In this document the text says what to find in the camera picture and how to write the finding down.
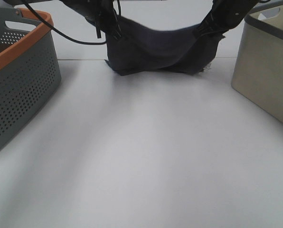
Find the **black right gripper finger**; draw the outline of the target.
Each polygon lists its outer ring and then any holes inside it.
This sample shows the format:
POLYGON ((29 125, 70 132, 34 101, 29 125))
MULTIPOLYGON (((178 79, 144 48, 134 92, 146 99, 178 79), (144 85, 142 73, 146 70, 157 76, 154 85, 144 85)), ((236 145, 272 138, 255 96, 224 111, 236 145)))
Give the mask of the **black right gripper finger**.
POLYGON ((195 29, 195 36, 226 32, 237 27, 256 0, 214 0, 209 13, 195 29))

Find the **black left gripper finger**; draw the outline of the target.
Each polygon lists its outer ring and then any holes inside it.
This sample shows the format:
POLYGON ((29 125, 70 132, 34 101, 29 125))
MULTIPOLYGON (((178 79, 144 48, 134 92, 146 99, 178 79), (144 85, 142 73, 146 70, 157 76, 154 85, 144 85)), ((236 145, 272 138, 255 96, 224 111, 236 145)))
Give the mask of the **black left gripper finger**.
POLYGON ((97 38, 101 38, 101 32, 113 37, 121 39, 121 29, 118 23, 118 14, 116 13, 113 0, 97 0, 95 11, 95 28, 97 38))

